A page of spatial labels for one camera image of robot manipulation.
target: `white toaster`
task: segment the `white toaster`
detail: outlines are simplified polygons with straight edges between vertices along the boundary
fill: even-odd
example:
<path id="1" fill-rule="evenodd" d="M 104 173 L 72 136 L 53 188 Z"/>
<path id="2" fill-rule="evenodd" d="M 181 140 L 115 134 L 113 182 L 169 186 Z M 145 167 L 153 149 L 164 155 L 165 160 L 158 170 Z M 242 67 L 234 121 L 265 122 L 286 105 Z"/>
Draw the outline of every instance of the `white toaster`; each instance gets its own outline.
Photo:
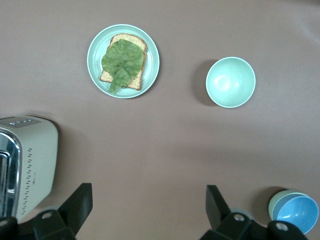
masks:
<path id="1" fill-rule="evenodd" d="M 0 217 L 20 221 L 50 193 L 57 151 L 52 122 L 25 115 L 0 119 Z"/>

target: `sandwich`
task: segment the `sandwich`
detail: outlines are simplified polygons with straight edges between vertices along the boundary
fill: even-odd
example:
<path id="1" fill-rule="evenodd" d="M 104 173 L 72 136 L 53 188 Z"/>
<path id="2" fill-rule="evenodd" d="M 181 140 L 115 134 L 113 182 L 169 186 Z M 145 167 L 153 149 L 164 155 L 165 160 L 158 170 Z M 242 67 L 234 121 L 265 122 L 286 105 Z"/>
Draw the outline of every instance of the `sandwich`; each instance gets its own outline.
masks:
<path id="1" fill-rule="evenodd" d="M 119 33 L 112 37 L 101 60 L 100 77 L 101 81 L 111 83 L 111 93 L 123 87 L 141 89 L 146 51 L 146 43 L 138 36 Z"/>

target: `lettuce leaf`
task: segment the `lettuce leaf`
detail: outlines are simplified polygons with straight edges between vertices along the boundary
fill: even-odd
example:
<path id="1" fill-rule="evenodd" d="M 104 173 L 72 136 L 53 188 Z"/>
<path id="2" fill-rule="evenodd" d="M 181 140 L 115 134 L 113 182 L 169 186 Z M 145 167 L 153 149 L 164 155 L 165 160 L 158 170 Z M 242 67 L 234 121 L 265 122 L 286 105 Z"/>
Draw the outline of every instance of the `lettuce leaf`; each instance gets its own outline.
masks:
<path id="1" fill-rule="evenodd" d="M 101 60 L 103 70 L 113 78 L 109 91 L 115 93 L 118 88 L 127 86 L 138 75 L 143 63 L 144 53 L 138 45 L 124 39 L 114 42 Z"/>

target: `mint green bowl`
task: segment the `mint green bowl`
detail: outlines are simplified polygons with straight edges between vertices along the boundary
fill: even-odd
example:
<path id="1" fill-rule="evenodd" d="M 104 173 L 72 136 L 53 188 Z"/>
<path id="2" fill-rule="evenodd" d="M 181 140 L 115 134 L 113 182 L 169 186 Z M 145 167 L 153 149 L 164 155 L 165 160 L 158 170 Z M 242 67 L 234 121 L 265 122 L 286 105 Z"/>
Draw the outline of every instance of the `mint green bowl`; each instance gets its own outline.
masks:
<path id="1" fill-rule="evenodd" d="M 256 87 L 256 75 L 245 60 L 230 56 L 217 61 L 205 82 L 209 97 L 224 108 L 236 108 L 247 102 Z"/>

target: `bowl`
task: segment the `bowl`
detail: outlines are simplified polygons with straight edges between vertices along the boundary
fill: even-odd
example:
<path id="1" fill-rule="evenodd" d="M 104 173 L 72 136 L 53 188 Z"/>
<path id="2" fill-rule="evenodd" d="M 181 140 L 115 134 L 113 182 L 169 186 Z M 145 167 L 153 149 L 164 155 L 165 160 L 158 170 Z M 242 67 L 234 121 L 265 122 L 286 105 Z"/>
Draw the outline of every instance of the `bowl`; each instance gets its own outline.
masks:
<path id="1" fill-rule="evenodd" d="M 303 234 L 308 233 L 319 217 L 319 207 L 315 200 L 302 192 L 287 190 L 277 194 L 269 203 L 271 219 L 291 223 Z"/>
<path id="2" fill-rule="evenodd" d="M 256 75 L 245 60 L 229 56 L 217 61 L 209 70 L 206 90 L 217 105 L 236 108 L 247 102 L 256 87 Z"/>

